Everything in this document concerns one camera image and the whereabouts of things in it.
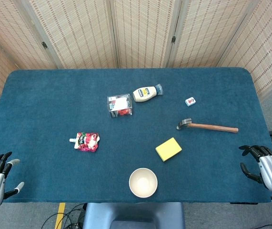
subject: gray chair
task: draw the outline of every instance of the gray chair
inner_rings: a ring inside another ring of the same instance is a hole
[[[89,203],[83,229],[184,229],[182,203]]]

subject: yellow tape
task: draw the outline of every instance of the yellow tape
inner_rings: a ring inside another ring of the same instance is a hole
[[[59,205],[59,210],[58,210],[58,216],[56,217],[56,222],[54,229],[61,229],[61,223],[63,222],[63,217],[64,217],[64,210],[65,210],[65,203],[60,203]]]

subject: hammer head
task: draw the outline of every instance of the hammer head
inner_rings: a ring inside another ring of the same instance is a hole
[[[182,126],[188,126],[188,124],[192,123],[192,119],[186,118],[183,119],[180,123],[178,123],[178,126],[176,127],[177,130],[181,130]]]

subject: small box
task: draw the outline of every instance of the small box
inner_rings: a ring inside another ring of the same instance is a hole
[[[193,97],[188,98],[188,99],[185,100],[185,104],[187,104],[187,106],[191,106],[194,103],[196,103],[196,101],[195,101],[195,99]]]
[[[111,118],[116,118],[123,115],[132,115],[130,94],[108,96],[107,105]]]

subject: wooden handle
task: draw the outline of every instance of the wooden handle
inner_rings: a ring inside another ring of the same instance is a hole
[[[206,124],[190,123],[190,124],[188,124],[188,127],[195,127],[195,128],[209,129],[209,130],[219,130],[219,131],[226,131],[226,132],[232,132],[232,133],[239,132],[238,128],[219,126],[219,125],[206,125]]]

